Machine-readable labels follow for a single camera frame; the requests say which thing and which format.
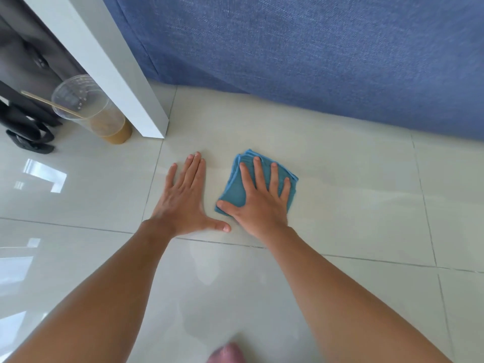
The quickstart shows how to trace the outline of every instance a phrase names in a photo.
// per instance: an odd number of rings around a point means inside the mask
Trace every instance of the microfiber cloth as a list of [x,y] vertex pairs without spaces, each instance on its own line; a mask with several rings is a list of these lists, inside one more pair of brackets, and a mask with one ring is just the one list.
[[[262,171],[264,172],[264,178],[266,180],[266,187],[269,188],[270,182],[270,165],[274,163],[272,159],[260,155],[251,149],[246,150],[243,154],[237,154],[232,164],[232,171],[230,173],[230,178],[228,179],[227,186],[225,186],[224,193],[220,196],[219,200],[228,201],[231,204],[241,207],[245,205],[245,189],[244,185],[242,184],[242,176],[240,175],[240,163],[243,162],[249,169],[250,176],[252,178],[252,182],[256,183],[255,181],[255,174],[254,174],[254,157],[259,157],[262,163]],[[278,166],[278,173],[279,173],[279,189],[278,193],[281,195],[282,188],[284,186],[284,179],[286,177],[289,178],[291,182],[291,189],[289,191],[289,199],[287,200],[287,211],[291,207],[292,200],[294,195],[296,194],[296,183],[299,180],[294,174],[290,171],[285,169],[281,164],[277,163]],[[217,206],[215,206],[215,211],[220,214],[228,215]]]

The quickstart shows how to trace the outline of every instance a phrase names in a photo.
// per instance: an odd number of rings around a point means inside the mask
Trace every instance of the tile floor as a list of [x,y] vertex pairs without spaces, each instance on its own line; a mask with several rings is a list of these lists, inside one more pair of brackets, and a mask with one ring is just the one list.
[[[210,216],[236,153],[299,178],[290,224],[458,363],[484,360],[484,143],[246,95],[154,84],[168,138],[109,146],[67,122],[56,152],[0,135],[0,361],[149,217],[166,170],[199,150]],[[239,226],[174,240],[130,361],[322,361],[269,252]]]

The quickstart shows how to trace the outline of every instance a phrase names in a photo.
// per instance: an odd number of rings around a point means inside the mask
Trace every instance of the person's right hand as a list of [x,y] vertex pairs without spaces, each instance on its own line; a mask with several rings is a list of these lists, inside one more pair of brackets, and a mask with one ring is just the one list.
[[266,187],[262,164],[259,157],[254,158],[256,187],[252,182],[249,170],[244,163],[240,164],[240,173],[244,184],[245,205],[236,207],[227,201],[217,201],[217,206],[231,215],[251,235],[264,241],[278,228],[287,226],[287,199],[291,182],[285,178],[281,196],[278,195],[279,176],[277,164],[270,166],[269,190]]

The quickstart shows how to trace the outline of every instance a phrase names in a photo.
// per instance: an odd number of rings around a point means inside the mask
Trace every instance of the pink object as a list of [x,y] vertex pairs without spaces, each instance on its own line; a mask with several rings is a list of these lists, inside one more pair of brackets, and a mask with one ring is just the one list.
[[207,363],[245,363],[245,358],[236,343],[228,343],[214,351]]

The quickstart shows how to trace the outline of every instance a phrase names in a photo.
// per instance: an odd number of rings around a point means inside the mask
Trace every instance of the person's left arm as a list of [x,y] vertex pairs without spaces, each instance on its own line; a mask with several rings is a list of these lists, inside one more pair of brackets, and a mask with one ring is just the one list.
[[153,277],[170,240],[206,228],[230,231],[207,217],[201,197],[205,160],[189,155],[173,183],[169,169],[151,219],[110,259],[65,297],[8,363],[124,363],[138,335]]

